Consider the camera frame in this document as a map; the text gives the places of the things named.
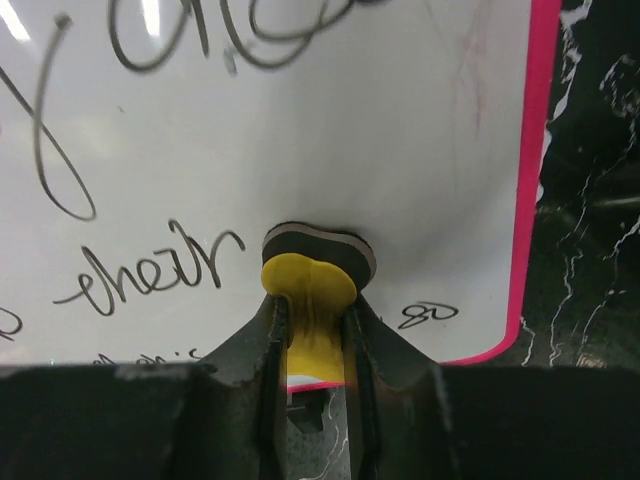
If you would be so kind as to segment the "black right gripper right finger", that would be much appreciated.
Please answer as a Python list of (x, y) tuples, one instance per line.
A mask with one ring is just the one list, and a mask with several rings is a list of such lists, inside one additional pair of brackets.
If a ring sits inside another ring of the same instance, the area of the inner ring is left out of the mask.
[(458, 479), (442, 370), (364, 299), (342, 319), (353, 479)]

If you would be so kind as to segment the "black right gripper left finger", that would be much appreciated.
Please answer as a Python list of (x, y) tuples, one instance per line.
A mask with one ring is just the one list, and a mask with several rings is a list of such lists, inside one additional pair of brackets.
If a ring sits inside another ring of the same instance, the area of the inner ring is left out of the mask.
[(192, 365), (172, 479), (286, 476), (289, 311), (266, 296), (254, 317)]

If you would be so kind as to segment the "yellow whiteboard eraser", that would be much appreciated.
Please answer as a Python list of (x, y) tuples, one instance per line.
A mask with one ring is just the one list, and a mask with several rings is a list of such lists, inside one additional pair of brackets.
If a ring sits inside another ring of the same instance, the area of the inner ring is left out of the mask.
[(342, 384), (341, 319), (376, 274), (372, 247), (348, 230), (288, 221), (266, 233), (261, 258), (263, 288), (288, 308), (287, 375)]

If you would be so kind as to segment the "pink framed whiteboard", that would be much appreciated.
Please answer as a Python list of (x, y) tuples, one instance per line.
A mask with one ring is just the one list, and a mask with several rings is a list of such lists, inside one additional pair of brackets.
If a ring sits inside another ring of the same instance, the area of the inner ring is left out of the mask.
[(1, 360), (183, 361), (287, 221), (355, 232), (431, 358), (521, 320), (556, 1), (5, 1)]

